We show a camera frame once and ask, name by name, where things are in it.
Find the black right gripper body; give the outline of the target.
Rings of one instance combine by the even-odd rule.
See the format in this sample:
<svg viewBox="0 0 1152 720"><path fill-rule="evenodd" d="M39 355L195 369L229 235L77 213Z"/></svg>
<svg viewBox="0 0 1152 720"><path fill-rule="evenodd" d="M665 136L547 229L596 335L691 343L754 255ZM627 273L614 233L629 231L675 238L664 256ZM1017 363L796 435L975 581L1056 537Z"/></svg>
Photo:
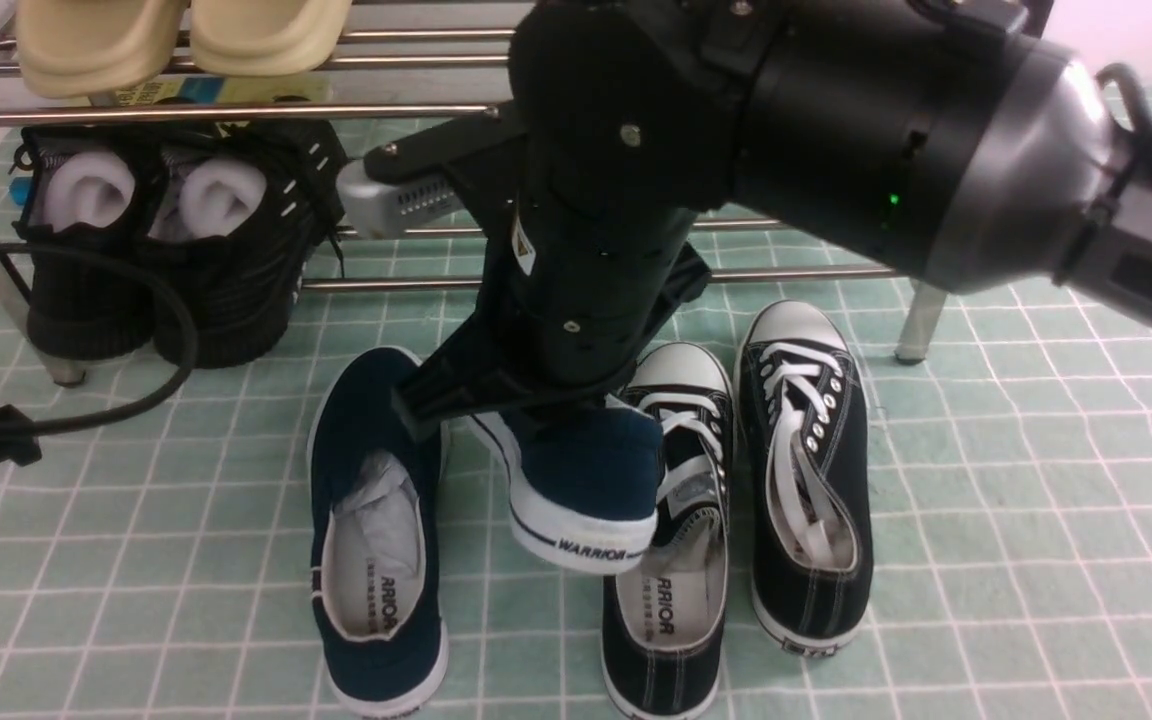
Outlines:
<svg viewBox="0 0 1152 720"><path fill-rule="evenodd" d="M442 174L488 240L475 309L524 314L535 396L599 396L707 283L685 238L730 200L765 51L763 1L539 1L509 41L511 100L365 169Z"/></svg>

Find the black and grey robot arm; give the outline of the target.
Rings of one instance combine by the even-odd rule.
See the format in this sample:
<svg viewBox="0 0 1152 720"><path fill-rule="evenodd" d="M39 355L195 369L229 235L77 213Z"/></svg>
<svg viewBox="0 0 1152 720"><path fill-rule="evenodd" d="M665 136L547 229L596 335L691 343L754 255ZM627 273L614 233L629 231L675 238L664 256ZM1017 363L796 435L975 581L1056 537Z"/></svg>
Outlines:
<svg viewBox="0 0 1152 720"><path fill-rule="evenodd" d="M696 300L733 204L937 290L1029 275L1152 328L1152 111L1010 1L539 1L511 101L366 156L488 240L472 314L394 392L416 435L589 406Z"/></svg>

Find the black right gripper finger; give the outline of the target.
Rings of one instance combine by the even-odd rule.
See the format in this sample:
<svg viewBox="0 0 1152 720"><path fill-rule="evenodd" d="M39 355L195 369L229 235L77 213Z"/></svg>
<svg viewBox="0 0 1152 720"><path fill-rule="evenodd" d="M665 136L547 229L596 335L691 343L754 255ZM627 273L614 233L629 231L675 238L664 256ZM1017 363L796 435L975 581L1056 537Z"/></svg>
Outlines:
<svg viewBox="0 0 1152 720"><path fill-rule="evenodd" d="M524 369L526 350L526 320L517 306L477 306L397 384L393 409L414 439L425 439L444 420L526 406L538 387Z"/></svg>

